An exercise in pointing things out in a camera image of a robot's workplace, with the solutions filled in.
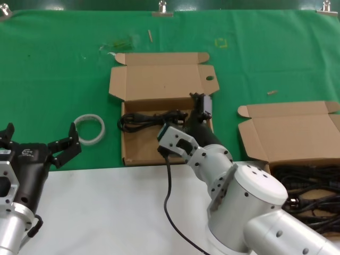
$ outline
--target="cardboard box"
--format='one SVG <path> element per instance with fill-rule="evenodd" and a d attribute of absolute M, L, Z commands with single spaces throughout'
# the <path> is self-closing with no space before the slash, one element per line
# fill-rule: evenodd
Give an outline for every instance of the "cardboard box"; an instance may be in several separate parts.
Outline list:
<path fill-rule="evenodd" d="M 190 93 L 210 95 L 219 89 L 214 67 L 201 65 L 209 60 L 208 53 L 118 53 L 115 59 L 124 66 L 112 68 L 109 93 L 123 100 L 122 115 L 176 109 L 190 113 Z M 160 128 L 122 133 L 125 165 L 164 164 L 157 151 Z M 183 159 L 172 158 L 171 162 L 183 163 Z"/>
<path fill-rule="evenodd" d="M 340 104 L 329 101 L 247 105 L 238 114 L 251 118 L 239 124 L 242 141 L 249 157 L 267 163 L 273 173 L 278 165 L 340 165 Z M 303 195 L 318 199 L 333 194 L 313 190 Z M 329 213 L 315 210 L 317 216 Z M 329 234 L 339 240 L 338 233 Z"/>

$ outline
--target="cable bundle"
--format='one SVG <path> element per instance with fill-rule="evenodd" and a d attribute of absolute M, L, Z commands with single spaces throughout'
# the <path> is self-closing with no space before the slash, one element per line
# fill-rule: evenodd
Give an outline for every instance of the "cable bundle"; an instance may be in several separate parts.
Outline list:
<path fill-rule="evenodd" d="M 283 209 L 320 234 L 340 232 L 340 166 L 278 166 L 273 169 L 288 191 Z M 319 199 L 305 199 L 303 194 L 311 190 L 328 190 L 335 195 Z M 316 216 L 314 210 L 329 212 L 330 216 Z M 300 215 L 312 211 L 312 216 Z"/>
<path fill-rule="evenodd" d="M 150 126 L 164 125 L 167 122 L 184 125 L 187 116 L 187 113 L 180 110 L 170 110 L 166 113 L 155 114 L 153 116 L 140 113 L 127 113 L 118 120 L 117 127 L 123 132 L 134 133 Z"/>

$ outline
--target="black cable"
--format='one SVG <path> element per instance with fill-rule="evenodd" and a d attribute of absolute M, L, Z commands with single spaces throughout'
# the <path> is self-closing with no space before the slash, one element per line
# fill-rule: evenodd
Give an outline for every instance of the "black cable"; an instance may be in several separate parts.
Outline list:
<path fill-rule="evenodd" d="M 150 126 L 164 125 L 172 122 L 176 125 L 184 125 L 187 113 L 180 110 L 170 110 L 163 114 L 148 116 L 140 113 L 124 114 L 117 122 L 117 127 L 123 132 L 134 133 Z"/>
<path fill-rule="evenodd" d="M 292 166 L 283 165 L 273 169 L 273 176 L 288 190 L 289 198 L 283 209 L 319 234 L 340 233 L 340 166 Z M 305 199 L 311 190 L 335 192 L 319 199 Z M 327 211 L 331 216 L 316 216 L 314 210 Z M 313 216 L 302 216 L 311 211 Z"/>
<path fill-rule="evenodd" d="M 36 225 L 31 228 L 31 230 L 29 232 L 27 232 L 27 236 L 29 238 L 33 238 L 40 230 L 40 228 L 43 226 L 43 219 L 39 216 L 39 215 L 35 215 L 35 218 L 38 219 L 38 222 L 36 223 Z"/>
<path fill-rule="evenodd" d="M 168 218 L 170 224 L 172 225 L 172 227 L 176 230 L 176 232 L 183 237 L 188 243 L 190 243 L 192 246 L 194 246 L 197 250 L 199 250 L 200 252 L 202 252 L 205 255 L 210 255 L 208 252 L 206 252 L 205 250 L 201 249 L 200 247 L 198 247 L 195 243 L 193 243 L 191 240 L 189 240 L 174 224 L 174 222 L 172 221 L 168 209 L 167 209 L 167 204 L 168 204 L 168 200 L 169 197 L 171 195 L 171 188 L 172 188 L 172 181 L 171 181 L 171 167 L 170 167 L 170 162 L 167 156 L 164 156 L 165 162 L 166 162 L 166 168 L 167 168 L 167 172 L 168 172 L 168 193 L 165 197 L 164 200 L 164 212 L 166 214 L 166 217 Z"/>

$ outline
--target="box flap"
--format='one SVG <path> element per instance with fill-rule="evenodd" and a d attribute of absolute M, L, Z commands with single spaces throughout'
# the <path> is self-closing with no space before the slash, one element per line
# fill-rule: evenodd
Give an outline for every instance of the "box flap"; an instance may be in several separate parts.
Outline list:
<path fill-rule="evenodd" d="M 249 157 L 269 163 L 340 158 L 340 109 L 337 102 L 241 106 L 252 117 L 239 125 Z"/>
<path fill-rule="evenodd" d="M 200 65 L 208 53 L 117 54 L 127 66 L 111 70 L 109 93 L 125 101 L 188 98 L 219 89 L 214 67 Z"/>
<path fill-rule="evenodd" d="M 340 111 L 340 104 L 331 101 L 312 101 L 240 106 L 237 112 L 243 117 L 279 117 L 328 114 Z"/>
<path fill-rule="evenodd" d="M 247 155 L 251 158 L 267 162 L 268 157 L 261 145 L 253 120 L 239 124 L 239 130 Z"/>
<path fill-rule="evenodd" d="M 187 53 L 117 53 L 117 62 L 123 65 L 188 65 L 209 60 L 206 52 Z"/>

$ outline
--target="green cloth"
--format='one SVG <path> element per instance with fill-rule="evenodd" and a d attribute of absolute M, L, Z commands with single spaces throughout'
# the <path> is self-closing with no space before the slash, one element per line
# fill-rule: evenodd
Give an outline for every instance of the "green cloth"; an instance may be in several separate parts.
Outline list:
<path fill-rule="evenodd" d="M 14 141 L 48 143 L 66 137 L 78 116 L 98 114 L 104 139 L 82 146 L 62 169 L 122 166 L 121 102 L 108 94 L 111 68 L 119 64 L 107 53 L 117 52 L 110 46 L 117 41 L 130 41 L 130 52 L 210 54 L 220 85 L 214 130 L 234 160 L 247 159 L 237 129 L 244 121 L 240 105 L 339 100 L 339 21 L 314 11 L 176 12 L 173 18 L 23 11 L 0 23 L 0 129 L 13 122 Z M 272 90 L 278 93 L 267 95 Z M 99 126 L 79 132 L 90 139 Z"/>

